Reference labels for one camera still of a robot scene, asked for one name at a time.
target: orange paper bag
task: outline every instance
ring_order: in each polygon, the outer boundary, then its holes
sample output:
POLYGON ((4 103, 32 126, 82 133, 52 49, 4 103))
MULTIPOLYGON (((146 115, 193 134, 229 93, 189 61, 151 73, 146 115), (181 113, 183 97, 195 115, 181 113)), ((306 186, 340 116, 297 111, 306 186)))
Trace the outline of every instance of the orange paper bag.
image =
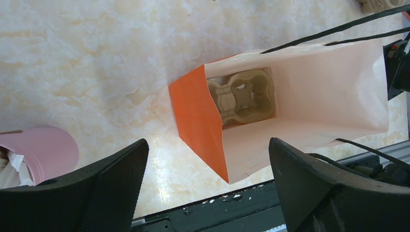
POLYGON ((270 165, 271 137, 311 152, 336 138, 388 130, 380 40, 262 51, 201 65, 169 86, 179 136, 226 182, 270 165), (272 78, 275 113, 267 120, 223 127, 207 79, 255 69, 272 78))

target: pink bin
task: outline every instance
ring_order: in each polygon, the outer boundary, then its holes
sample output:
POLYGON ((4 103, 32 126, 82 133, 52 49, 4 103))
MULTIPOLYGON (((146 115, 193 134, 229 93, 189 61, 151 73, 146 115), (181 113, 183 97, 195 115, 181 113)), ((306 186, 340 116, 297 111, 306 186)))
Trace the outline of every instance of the pink bin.
POLYGON ((74 138, 55 127, 0 134, 0 146, 24 155, 35 185, 73 171, 79 156, 74 138))

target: marble surface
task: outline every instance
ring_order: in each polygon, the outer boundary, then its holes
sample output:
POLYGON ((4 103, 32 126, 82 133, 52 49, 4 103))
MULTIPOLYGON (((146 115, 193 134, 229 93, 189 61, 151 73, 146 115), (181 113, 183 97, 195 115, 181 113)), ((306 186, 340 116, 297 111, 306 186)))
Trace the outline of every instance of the marble surface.
MULTIPOLYGON (((169 83, 203 63, 364 16, 356 0, 0 0, 0 5, 0 131, 63 128, 79 145, 77 168, 146 138, 150 154, 134 217, 273 178, 270 167, 234 185, 219 178, 179 139, 169 83)), ((397 14, 321 40, 400 27, 397 14)), ((407 140, 405 96, 389 102, 389 110, 386 134, 357 141, 382 147, 407 140)), ((361 150, 340 145, 319 152, 341 159, 361 150)))

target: black rope handle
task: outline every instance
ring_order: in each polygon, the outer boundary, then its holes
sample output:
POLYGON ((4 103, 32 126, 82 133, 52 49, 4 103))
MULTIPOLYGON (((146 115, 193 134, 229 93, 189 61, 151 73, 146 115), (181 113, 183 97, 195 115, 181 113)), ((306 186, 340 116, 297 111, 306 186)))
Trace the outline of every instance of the black rope handle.
POLYGON ((397 158, 394 158, 394 157, 392 157, 392 156, 389 156, 389 155, 387 155, 387 154, 385 154, 385 153, 383 153, 383 152, 381 152, 381 151, 378 151, 378 150, 376 150, 376 149, 370 148, 370 147, 365 146, 365 145, 362 145, 362 144, 355 143, 355 142, 350 141, 350 140, 347 140, 347 139, 335 139, 335 140, 340 141, 340 142, 344 142, 344 143, 348 143, 348 144, 351 144, 351 145, 354 145, 354 146, 359 147, 359 148, 362 148, 362 149, 364 149, 364 150, 366 150, 366 151, 370 151, 370 152, 372 152, 372 153, 374 153, 374 154, 376 154, 376 155, 378 155, 378 156, 381 156, 381 157, 385 158, 386 160, 388 160, 388 161, 390 161, 390 162, 393 162, 393 163, 395 163, 395 164, 401 166, 402 168, 406 169, 407 171, 410 171, 410 164, 408 164, 408 163, 406 163, 406 162, 403 162, 403 161, 401 161, 401 160, 399 160, 399 159, 397 159, 397 158))
POLYGON ((356 19, 352 22, 345 23, 345 24, 337 26, 335 28, 331 28, 331 29, 319 32, 317 34, 310 35, 310 36, 307 36, 307 37, 304 37, 304 38, 301 38, 301 39, 286 43, 286 44, 281 45, 279 47, 271 48, 269 50, 261 52, 261 54, 278 51, 278 50, 281 50, 283 48, 290 47, 290 46, 296 46, 296 45, 304 43, 304 42, 319 39, 321 37, 331 35, 331 34, 336 33, 336 32, 344 31, 344 30, 347 30, 347 29, 352 28, 354 26, 357 26, 357 25, 360 25, 360 24, 363 24, 363 23, 367 23, 367 22, 373 21, 373 20, 378 19, 378 18, 383 18, 385 16, 401 13, 403 11, 410 11, 410 4, 400 6, 400 7, 396 7, 396 8, 390 9, 390 10, 382 11, 382 12, 379 12, 379 13, 376 13, 376 14, 372 14, 372 15, 360 18, 360 19, 356 19))
POLYGON ((361 38, 357 38, 357 39, 350 39, 350 40, 332 42, 332 43, 325 44, 325 46, 332 46, 332 45, 337 45, 337 44, 345 44, 345 43, 352 43, 352 42, 357 42, 357 41, 378 39, 378 38, 383 38, 383 37, 387 37, 387 36, 402 34, 402 33, 409 32, 409 31, 410 31, 410 27, 407 27, 407 28, 394 30, 394 31, 391 31, 391 32, 383 33, 383 34, 366 36, 366 37, 361 37, 361 38))

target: paper scrap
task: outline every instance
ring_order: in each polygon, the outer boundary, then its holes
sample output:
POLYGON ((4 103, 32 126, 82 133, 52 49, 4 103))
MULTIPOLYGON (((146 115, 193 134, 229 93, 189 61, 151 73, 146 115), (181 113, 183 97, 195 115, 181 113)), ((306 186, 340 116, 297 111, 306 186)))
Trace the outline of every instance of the paper scrap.
POLYGON ((28 185, 28 186, 33 186, 34 183, 30 178, 30 174, 29 174, 29 169, 27 168, 27 165, 25 162, 22 162, 20 165, 20 171, 18 171, 18 176, 20 177, 20 185, 19 186, 23 186, 23 185, 28 185))
POLYGON ((9 157, 9 161, 10 161, 12 167, 14 167, 16 169, 16 171, 19 172, 20 171, 20 165, 23 162, 24 156, 16 154, 14 152, 9 152, 7 154, 7 156, 9 157))

